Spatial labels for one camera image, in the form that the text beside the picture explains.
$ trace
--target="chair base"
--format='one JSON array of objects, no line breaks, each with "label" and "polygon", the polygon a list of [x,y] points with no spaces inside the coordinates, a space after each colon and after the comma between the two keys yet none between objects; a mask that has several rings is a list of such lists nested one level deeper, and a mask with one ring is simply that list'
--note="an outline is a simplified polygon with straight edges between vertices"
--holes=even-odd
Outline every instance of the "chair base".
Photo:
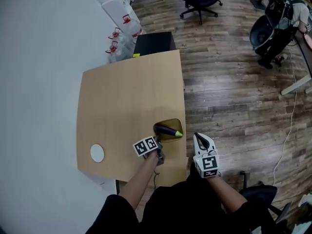
[{"label": "chair base", "polygon": [[253,6],[254,6],[256,9],[265,10],[265,6],[264,6],[262,3],[259,3],[258,0],[250,0],[250,2],[253,4]]},{"label": "chair base", "polygon": [[182,13],[180,14],[180,17],[181,17],[181,18],[184,18],[184,15],[185,15],[185,14],[190,13],[190,12],[193,12],[193,11],[198,11],[198,13],[199,13],[199,24],[200,24],[200,25],[203,24],[203,22],[202,22],[202,17],[201,17],[201,12],[202,12],[202,11],[206,11],[206,12],[212,13],[212,14],[214,14],[214,16],[215,16],[216,18],[218,17],[218,13],[217,13],[217,12],[212,11],[212,10],[210,10],[210,9],[207,9],[207,8],[205,8],[205,7],[194,7],[194,8],[192,8],[192,9],[189,9],[189,10],[187,10],[187,11],[182,12]]}]

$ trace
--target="cable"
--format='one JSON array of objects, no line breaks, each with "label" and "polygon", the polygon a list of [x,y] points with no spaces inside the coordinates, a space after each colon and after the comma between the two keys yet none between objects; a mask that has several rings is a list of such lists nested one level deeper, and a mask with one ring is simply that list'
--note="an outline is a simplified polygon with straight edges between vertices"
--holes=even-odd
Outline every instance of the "cable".
[{"label": "cable", "polygon": [[[296,77],[295,77],[294,71],[293,71],[292,52],[291,52],[291,50],[289,49],[288,46],[287,46],[287,48],[288,48],[288,51],[289,51],[289,53],[290,53],[290,55],[291,55],[291,64],[292,64],[293,79],[294,79],[294,82],[296,82]],[[281,162],[281,160],[282,160],[282,158],[283,158],[285,143],[286,143],[286,141],[287,141],[287,139],[288,139],[288,137],[289,137],[289,135],[290,135],[290,133],[291,133],[291,131],[292,131],[293,113],[294,113],[294,108],[295,108],[295,106],[296,106],[296,100],[297,100],[297,89],[296,89],[295,91],[296,91],[296,94],[295,94],[295,97],[294,97],[294,103],[293,103],[293,109],[292,109],[292,115],[291,115],[291,128],[289,129],[289,132],[288,132],[288,134],[287,134],[287,136],[286,136],[286,139],[285,139],[285,141],[284,141],[284,144],[283,144],[282,156],[281,156],[281,158],[279,159],[278,163],[275,165],[275,167],[274,167],[274,169],[273,169],[273,177],[274,177],[273,186],[275,185],[275,170],[277,169],[279,163]]]},{"label": "cable", "polygon": [[295,43],[294,45],[287,45],[287,46],[289,46],[289,47],[294,47],[294,46],[296,46],[297,45],[297,43]]},{"label": "cable", "polygon": [[215,154],[217,155],[218,154],[218,149],[212,149],[212,150],[210,150],[209,152],[205,152],[205,153],[203,153],[200,157],[203,157],[205,154],[208,154],[208,156],[210,156],[211,154],[211,152],[215,152]]},{"label": "cable", "polygon": [[154,191],[155,191],[156,190],[156,182],[157,182],[156,177],[159,176],[160,173],[157,173],[155,171],[154,171],[154,173],[155,173],[155,175],[154,175]]}]

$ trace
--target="person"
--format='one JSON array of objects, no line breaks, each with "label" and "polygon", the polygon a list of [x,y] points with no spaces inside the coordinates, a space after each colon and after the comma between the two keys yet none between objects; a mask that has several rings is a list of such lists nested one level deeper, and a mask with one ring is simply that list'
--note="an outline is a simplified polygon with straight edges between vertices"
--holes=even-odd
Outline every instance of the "person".
[{"label": "person", "polygon": [[194,163],[186,181],[154,191],[139,223],[135,209],[155,174],[156,155],[156,151],[150,152],[119,195],[107,197],[87,234],[104,233],[110,226],[128,233],[192,230],[193,233],[247,234],[258,226],[263,234],[279,233],[260,199],[247,201],[219,176],[201,178]]},{"label": "person", "polygon": [[262,58],[258,61],[259,65],[267,69],[272,69],[272,65],[270,64],[272,59],[281,53],[290,43],[291,36],[295,34],[297,29],[299,29],[299,31],[303,34],[307,32],[306,24],[308,23],[308,18],[309,9],[307,5],[305,3],[294,4],[291,25],[284,30],[277,29],[277,34],[273,39],[267,41],[263,46],[256,49],[256,53],[262,56]]}]

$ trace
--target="backpack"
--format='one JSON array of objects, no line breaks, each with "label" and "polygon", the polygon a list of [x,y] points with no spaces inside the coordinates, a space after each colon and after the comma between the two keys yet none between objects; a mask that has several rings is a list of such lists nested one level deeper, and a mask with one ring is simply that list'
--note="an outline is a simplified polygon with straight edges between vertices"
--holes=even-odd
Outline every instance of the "backpack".
[{"label": "backpack", "polygon": [[293,5],[304,3],[303,0],[269,0],[265,15],[273,28],[287,29],[293,19]]}]

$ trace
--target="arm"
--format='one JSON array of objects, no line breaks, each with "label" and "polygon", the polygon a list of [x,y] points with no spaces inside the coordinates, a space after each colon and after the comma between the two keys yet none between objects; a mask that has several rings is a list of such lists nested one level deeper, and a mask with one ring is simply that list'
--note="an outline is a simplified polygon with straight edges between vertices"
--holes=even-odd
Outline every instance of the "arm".
[{"label": "arm", "polygon": [[306,29],[306,24],[303,23],[302,21],[299,22],[299,26],[298,26],[299,31],[304,34],[306,33],[307,29]]},{"label": "arm", "polygon": [[307,32],[306,24],[308,23],[308,19],[309,19],[309,9],[307,8],[307,6],[303,6],[300,12],[299,19],[300,21],[299,21],[298,29],[302,34],[304,34]]},{"label": "arm", "polygon": [[237,211],[247,200],[219,176],[206,178],[229,213]]},{"label": "arm", "polygon": [[157,152],[152,151],[119,194],[129,202],[134,210],[145,192],[157,163]]}]

